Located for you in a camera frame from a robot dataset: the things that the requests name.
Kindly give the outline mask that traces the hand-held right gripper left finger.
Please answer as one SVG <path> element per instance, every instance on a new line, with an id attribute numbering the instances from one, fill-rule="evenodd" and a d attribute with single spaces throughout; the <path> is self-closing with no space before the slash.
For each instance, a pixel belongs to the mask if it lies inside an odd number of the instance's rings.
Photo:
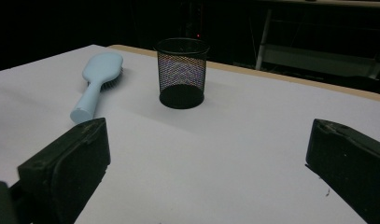
<path id="1" fill-rule="evenodd" d="M 18 167 L 34 224 L 74 224 L 101 183 L 110 152 L 106 120 L 82 122 Z"/>

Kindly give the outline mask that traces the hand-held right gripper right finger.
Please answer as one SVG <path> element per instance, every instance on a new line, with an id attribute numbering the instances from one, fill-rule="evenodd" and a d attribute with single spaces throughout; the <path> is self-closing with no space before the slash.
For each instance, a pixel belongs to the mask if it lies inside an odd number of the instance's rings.
<path id="1" fill-rule="evenodd" d="M 380 224 L 380 142 L 343 124 L 316 119 L 305 160 L 367 224 Z"/>

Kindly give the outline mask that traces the light blue hairbrush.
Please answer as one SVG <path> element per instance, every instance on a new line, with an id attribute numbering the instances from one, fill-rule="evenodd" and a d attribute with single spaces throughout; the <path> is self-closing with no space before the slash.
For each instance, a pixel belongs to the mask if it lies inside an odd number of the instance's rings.
<path id="1" fill-rule="evenodd" d="M 113 88 L 122 74 L 123 58 L 118 53 L 105 52 L 89 59 L 82 71 L 88 87 L 70 113 L 76 124 L 93 119 L 101 91 Z"/>

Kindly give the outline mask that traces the black mesh pen holder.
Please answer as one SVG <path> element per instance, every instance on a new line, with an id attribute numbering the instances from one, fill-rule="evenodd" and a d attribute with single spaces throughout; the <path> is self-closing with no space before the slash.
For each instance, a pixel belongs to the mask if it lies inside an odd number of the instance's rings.
<path id="1" fill-rule="evenodd" d="M 210 47 L 199 39 L 175 37 L 156 46 L 160 102 L 188 109 L 204 101 L 206 56 Z"/>

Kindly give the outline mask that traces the background table with white legs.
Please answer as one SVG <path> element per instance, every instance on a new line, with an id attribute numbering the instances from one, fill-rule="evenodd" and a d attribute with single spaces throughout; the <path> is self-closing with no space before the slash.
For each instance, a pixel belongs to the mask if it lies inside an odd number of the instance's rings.
<path id="1" fill-rule="evenodd" d="M 257 0 L 266 15 L 255 68 L 280 65 L 380 80 L 380 0 Z"/>

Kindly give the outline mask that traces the white table mat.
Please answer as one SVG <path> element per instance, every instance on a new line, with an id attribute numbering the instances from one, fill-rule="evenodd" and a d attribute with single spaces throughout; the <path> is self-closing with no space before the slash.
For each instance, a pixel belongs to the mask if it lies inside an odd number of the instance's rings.
<path id="1" fill-rule="evenodd" d="M 315 119 L 380 142 L 380 95 L 209 63 L 204 102 L 160 103 L 153 51 L 116 47 L 111 163 L 77 224 L 364 224 L 305 164 Z"/>

